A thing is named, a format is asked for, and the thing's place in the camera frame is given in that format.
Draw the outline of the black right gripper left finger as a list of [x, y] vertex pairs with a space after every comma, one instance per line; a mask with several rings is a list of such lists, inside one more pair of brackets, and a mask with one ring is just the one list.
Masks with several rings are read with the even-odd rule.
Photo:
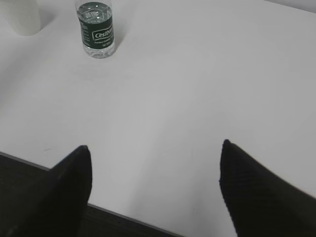
[[2, 237], [76, 237], [92, 189], [82, 145], [34, 182], [0, 197]]

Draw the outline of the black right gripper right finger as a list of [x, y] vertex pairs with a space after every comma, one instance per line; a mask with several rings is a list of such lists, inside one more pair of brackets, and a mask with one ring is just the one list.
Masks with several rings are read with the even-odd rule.
[[220, 189], [239, 237], [314, 237], [316, 199], [225, 140]]

